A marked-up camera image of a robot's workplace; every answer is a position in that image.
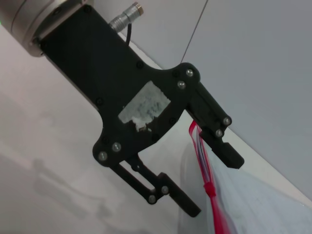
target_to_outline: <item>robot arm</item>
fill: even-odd
[[[166,174],[155,175],[138,157],[172,128],[184,110],[228,167],[243,165],[244,159],[222,141],[232,120],[200,83],[198,70],[189,63],[153,69],[118,36],[142,14],[140,5],[107,23],[87,0],[5,2],[0,2],[2,25],[31,55],[45,55],[101,115],[103,130],[93,148],[95,160],[148,203],[169,195],[190,216],[200,212]],[[123,168],[124,160],[155,189],[146,188]]]

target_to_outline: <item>transparent plastic bag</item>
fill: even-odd
[[[312,233],[310,208],[246,172],[227,168],[200,138],[200,131],[193,122],[189,132],[210,200],[208,218],[213,219],[215,234]]]

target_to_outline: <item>metal connector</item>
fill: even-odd
[[[133,3],[127,10],[122,12],[119,16],[115,17],[109,24],[116,31],[121,32],[128,26],[129,23],[133,23],[137,18],[143,15],[144,11],[140,4]]]

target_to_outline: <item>black bracket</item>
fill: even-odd
[[[110,167],[150,204],[169,194],[190,216],[200,212],[166,174],[156,176],[137,156],[163,137],[185,109],[202,128],[203,139],[227,166],[238,168],[243,164],[241,156],[221,139],[232,122],[231,118],[199,82],[199,72],[191,64],[182,63],[171,70],[147,66],[91,6],[75,12],[42,39],[40,45],[46,57],[85,95],[102,117],[103,131],[93,148],[95,160]],[[146,127],[138,130],[133,121],[123,122],[119,115],[149,82],[170,103],[159,116],[151,116],[153,120]],[[125,170],[119,164],[124,160],[155,189],[149,190]]]

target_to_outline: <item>black cable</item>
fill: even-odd
[[[131,31],[132,31],[132,24],[128,24],[128,30],[127,30],[127,39],[126,39],[126,45],[129,46],[130,44],[130,38],[131,38]]]

